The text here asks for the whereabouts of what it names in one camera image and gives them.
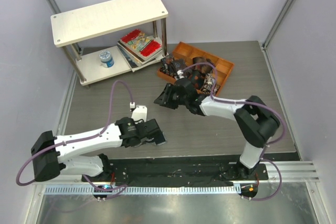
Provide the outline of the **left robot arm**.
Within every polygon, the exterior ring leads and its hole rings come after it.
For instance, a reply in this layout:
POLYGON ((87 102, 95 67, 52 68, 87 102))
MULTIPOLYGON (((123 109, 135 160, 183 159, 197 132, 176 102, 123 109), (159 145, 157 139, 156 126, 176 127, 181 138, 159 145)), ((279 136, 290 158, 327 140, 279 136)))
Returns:
POLYGON ((98 129, 75 135, 54 136, 52 131, 41 133, 31 148, 34 180, 46 182, 59 175, 87 175, 105 182, 112 174, 104 155, 85 154, 106 148, 137 147, 151 143, 161 145, 166 139, 157 121, 134 120, 124 117, 98 129))

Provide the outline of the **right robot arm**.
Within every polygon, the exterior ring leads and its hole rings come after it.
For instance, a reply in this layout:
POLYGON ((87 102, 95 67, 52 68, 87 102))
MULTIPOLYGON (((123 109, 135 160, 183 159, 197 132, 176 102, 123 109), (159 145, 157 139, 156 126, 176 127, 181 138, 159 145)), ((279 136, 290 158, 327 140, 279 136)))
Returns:
POLYGON ((242 179, 250 179, 265 152, 267 144, 283 124, 281 116, 252 95, 248 99, 232 100, 216 98, 196 91, 189 79, 167 83, 155 104, 169 109, 185 106, 191 113, 201 116, 217 116, 235 121, 245 140, 236 170, 242 179))

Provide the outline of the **grey floral tie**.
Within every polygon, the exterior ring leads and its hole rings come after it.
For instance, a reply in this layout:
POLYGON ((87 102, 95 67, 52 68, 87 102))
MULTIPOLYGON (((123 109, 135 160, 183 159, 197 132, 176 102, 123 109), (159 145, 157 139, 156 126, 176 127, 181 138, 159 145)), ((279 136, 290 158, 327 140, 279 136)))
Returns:
POLYGON ((154 145, 155 146, 160 146, 160 145, 163 145, 163 144, 166 144, 167 141, 163 141, 163 142, 154 142, 154 145))

